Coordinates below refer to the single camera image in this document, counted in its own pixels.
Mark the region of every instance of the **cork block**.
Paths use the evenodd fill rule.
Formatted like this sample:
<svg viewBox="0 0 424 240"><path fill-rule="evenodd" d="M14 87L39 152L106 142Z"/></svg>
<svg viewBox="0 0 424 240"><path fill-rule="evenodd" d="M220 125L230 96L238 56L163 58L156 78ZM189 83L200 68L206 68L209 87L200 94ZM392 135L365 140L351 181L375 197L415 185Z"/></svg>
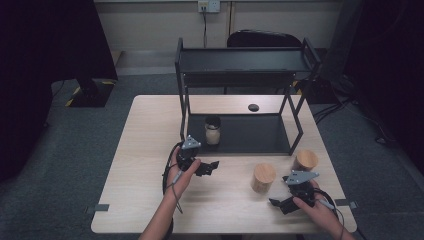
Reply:
<svg viewBox="0 0 424 240"><path fill-rule="evenodd" d="M268 163L260 163L255 166L251 186L257 193L266 193L276 177L274 167Z"/></svg>

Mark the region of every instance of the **metal frame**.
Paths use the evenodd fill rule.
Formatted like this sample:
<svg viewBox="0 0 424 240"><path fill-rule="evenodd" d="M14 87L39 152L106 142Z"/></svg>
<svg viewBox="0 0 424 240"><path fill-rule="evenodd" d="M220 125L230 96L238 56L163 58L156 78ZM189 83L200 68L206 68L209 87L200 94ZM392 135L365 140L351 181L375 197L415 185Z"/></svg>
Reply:
<svg viewBox="0 0 424 240"><path fill-rule="evenodd" d="M260 75L262 78L266 79L266 76L268 76L270 78L270 81L268 81L266 84L279 84L279 81L293 81L294 80L294 74L298 71L298 69L276 69L276 70L271 70L271 71L234 71L234 70L205 70L205 71L194 71L194 72L190 72L189 70L185 71L184 69L181 69L181 53L185 50L198 50L198 51L225 51L225 49L184 49L183 46L183 40L182 38L179 39L178 41L178 47L177 47L177 54L175 57L175 70L176 70L176 74L177 74L177 84L178 84L178 91L179 91L179 98L180 98L180 105L181 105L181 114L182 114L182 120L181 120L181 128L180 128L180 137L181 140L184 141L185 140L185 123L187 120L187 116L188 118L190 118L190 116L193 115L193 113L191 112L190 109L190 97L189 97L189 88L196 88L196 87L223 87L223 86L228 86L228 85L237 85L237 86L252 86L253 85L258 85L257 83L253 82L253 81L247 81L244 82L243 80L245 79L246 76L250 76L251 78L255 78L255 76ZM302 61L304 61L304 63L307 65L307 72L309 72L309 77L308 78L308 84L306 86L306 88L304 89L304 94L301 96L300 101L298 103L297 106L294 105L293 100L290 96L290 86L287 86L284 88L284 98L283 98L283 102L281 104L280 107L280 111L279 111L279 115L281 116L284 106L285 104L289 103L290 109L293 113L293 117L296 123L296 127L298 130L298 135L296 136L293 144L290 146L290 150L288 152L288 155L292 155L294 150L296 149L302 135L303 135L303 130L302 130L302 126L300 124L299 118L298 118L298 114L300 111L300 108L305 100L305 92L308 91L309 89L309 83L311 82L311 80L313 80L315 78L315 76L317 75L319 66L321 64L321 61L318 57L318 54L315 52L315 49L312 47L312 44L309 42L308 39L304 39L302 42L302 47L301 48L238 48L237 51L246 51L246 50L254 50L254 51L280 51L280 52L284 52L284 51L299 51L302 53ZM237 80L237 77L239 76L243 76L243 80ZM255 116L263 116L265 114L255 114Z"/></svg>

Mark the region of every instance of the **black metal shelf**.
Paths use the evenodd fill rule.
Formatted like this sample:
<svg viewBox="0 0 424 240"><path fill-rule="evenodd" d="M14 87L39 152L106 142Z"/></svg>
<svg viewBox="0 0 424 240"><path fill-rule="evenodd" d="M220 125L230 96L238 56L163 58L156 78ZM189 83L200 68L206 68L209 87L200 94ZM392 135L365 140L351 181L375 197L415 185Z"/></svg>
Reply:
<svg viewBox="0 0 424 240"><path fill-rule="evenodd" d="M289 90L296 76L313 79L320 59L308 39L299 48L184 48L180 38L175 69L181 104L181 140L187 133L202 142L201 153L280 153L291 155L303 135L298 112L302 96L294 106ZM192 113L189 88L275 87L284 89L279 112L268 114L213 114L221 118L221 140L217 146L205 141L205 118L210 114ZM290 146L281 117L290 105L298 135Z"/></svg>

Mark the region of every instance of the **small black object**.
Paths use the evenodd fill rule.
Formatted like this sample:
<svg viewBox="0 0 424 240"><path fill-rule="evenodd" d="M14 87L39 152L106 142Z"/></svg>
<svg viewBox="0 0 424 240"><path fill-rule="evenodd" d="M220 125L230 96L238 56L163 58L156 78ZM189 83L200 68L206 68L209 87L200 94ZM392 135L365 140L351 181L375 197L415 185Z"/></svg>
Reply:
<svg viewBox="0 0 424 240"><path fill-rule="evenodd" d="M259 111L259 106L258 105L256 105L256 104L250 104L248 107L247 107L251 112L257 112L257 111Z"/></svg>
<svg viewBox="0 0 424 240"><path fill-rule="evenodd" d="M284 181L287 181L288 176L283 177ZM284 215L287 213L294 212L299 209L299 207L293 202L293 197L298 197L302 199L305 203L307 203L309 206L313 207L315 205L315 197L314 197L314 187L309 181L295 184L295 185L288 185L290 189L290 193L293 195L290 198L287 198L286 200L280 202L275 199L269 199L271 204L275 207L279 207Z"/></svg>
<svg viewBox="0 0 424 240"><path fill-rule="evenodd" d="M182 171L186 171L190 168L191 164L194 162L197 153L201 144L197 142L191 136L188 136L187 139L181 144L180 150L177 154L177 163L178 167ZM217 169L219 161L208 163L200 163L199 168L196 170L196 176L211 175L214 169Z"/></svg>
<svg viewBox="0 0 424 240"><path fill-rule="evenodd" d="M207 116L205 119L205 123L207 125L213 125L215 128L221 127L221 118L219 116L213 115L213 116Z"/></svg>

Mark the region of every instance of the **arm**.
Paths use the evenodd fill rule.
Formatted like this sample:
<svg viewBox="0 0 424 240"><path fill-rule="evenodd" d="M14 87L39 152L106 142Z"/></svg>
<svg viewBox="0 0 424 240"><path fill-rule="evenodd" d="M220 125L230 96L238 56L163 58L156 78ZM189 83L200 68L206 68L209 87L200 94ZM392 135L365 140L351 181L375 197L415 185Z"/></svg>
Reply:
<svg viewBox="0 0 424 240"><path fill-rule="evenodd" d="M319 188L318 184L311 180L311 184L315 188ZM321 194L315 194L315 199L324 199ZM351 240L355 239L353 235L339 222L333 212L319 201L315 202L314 207L310 207L300 198L294 197L293 202L308 214L311 220L319 227L328 232L335 240Z"/></svg>
<svg viewBox="0 0 424 240"><path fill-rule="evenodd" d="M177 147L172 154L171 166L177 163L176 156L179 149L180 148ZM146 229L144 229L144 232L141 234L139 240L163 239L163 237L166 234L166 231L169 228L169 225L171 224L172 216L177 206L177 200L181 198L183 192L185 191L185 189L188 187L190 183L191 177L193 176L197 168L199 168L199 166L200 166L200 160L196 159L191 165L191 167L187 169L187 171L183 172L180 178L178 179L178 181L175 183L174 190L175 190L175 195L178 199L175 199L175 195L172 190L172 187L168 187L166 189L158 209L156 210L155 214L153 215ZM178 168L178 165L173 166L169 170L167 186L170 186L172 184L172 180L178 174L179 171L180 169Z"/></svg>

